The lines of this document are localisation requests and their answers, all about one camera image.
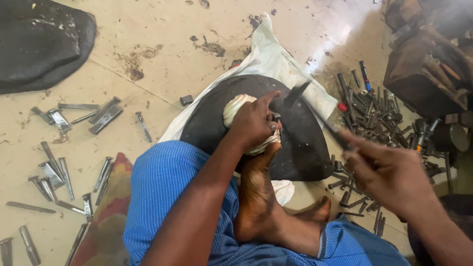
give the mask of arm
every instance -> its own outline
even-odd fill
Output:
[[[418,152],[381,146],[340,131],[355,148],[344,153],[357,187],[404,217],[437,265],[473,265],[473,242],[448,217],[421,166]]]
[[[142,266],[207,265],[225,192],[243,153],[265,141],[272,129],[269,103],[279,91],[245,103],[232,128],[190,182],[159,228]]]

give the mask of hand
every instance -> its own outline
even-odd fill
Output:
[[[279,95],[280,91],[270,91],[253,103],[246,102],[236,113],[228,136],[240,142],[245,151],[263,143],[272,131],[282,127],[272,121],[273,112],[269,109],[272,99]]]
[[[355,149],[343,155],[358,189],[368,191],[382,206],[409,220],[438,202],[418,152],[378,145],[347,130],[339,134]]]

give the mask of dirty floor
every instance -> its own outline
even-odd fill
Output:
[[[273,29],[286,48],[334,97],[340,98],[336,73],[345,79],[364,60],[372,87],[381,85],[391,49],[391,30],[384,23],[387,0],[59,0],[82,9],[97,22],[96,43],[90,58],[73,75],[54,88],[0,96],[0,239],[14,237],[15,265],[29,261],[18,228],[27,225],[43,265],[63,265],[85,218],[45,199],[28,176],[40,175],[37,165],[47,157],[40,142],[49,143],[56,158],[65,157],[76,200],[91,192],[105,156],[121,151],[134,162],[155,144],[169,123],[184,107],[179,98],[195,98],[213,80],[225,73],[250,51],[251,34],[262,12],[271,15]],[[90,124],[73,126],[61,135],[32,115],[34,106],[49,110],[57,103],[104,104],[113,96],[122,99],[124,112],[98,136],[89,133]],[[135,112],[141,111],[150,129],[148,143]],[[405,113],[405,123],[415,115]],[[69,121],[87,111],[65,110]],[[331,120],[338,121],[337,112]],[[330,153],[340,150],[327,137]],[[438,191],[445,194],[444,177],[436,177]],[[334,212],[342,191],[326,191],[335,178],[302,183],[286,205],[288,211],[310,206],[329,195]],[[65,188],[56,192],[68,199]],[[92,194],[95,202],[97,193]],[[57,210],[56,214],[35,213],[3,205],[17,201]],[[387,210],[385,239],[401,253],[413,257],[406,226]],[[375,213],[354,220],[373,229]]]

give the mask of leg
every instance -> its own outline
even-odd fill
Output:
[[[268,145],[266,152],[245,165],[239,191],[240,209],[234,220],[239,241],[260,239],[292,251],[317,256],[319,239],[330,216],[329,198],[314,209],[287,214],[275,199],[268,166],[280,144]]]

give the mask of white conch shell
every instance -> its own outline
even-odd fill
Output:
[[[225,125],[225,127],[230,128],[232,126],[233,117],[235,117],[238,110],[245,102],[254,102],[256,100],[257,99],[253,96],[249,96],[247,94],[240,94],[237,95],[233,100],[229,101],[223,109],[223,124]],[[264,152],[266,146],[268,146],[268,144],[271,142],[281,142],[279,129],[276,130],[274,135],[269,137],[263,144],[249,149],[245,152],[245,154],[250,156],[260,154]]]
[[[230,128],[232,126],[233,117],[235,117],[238,110],[245,102],[254,102],[256,100],[255,97],[249,96],[248,94],[240,94],[229,101],[227,105],[225,105],[225,108],[223,108],[223,124],[225,127]]]

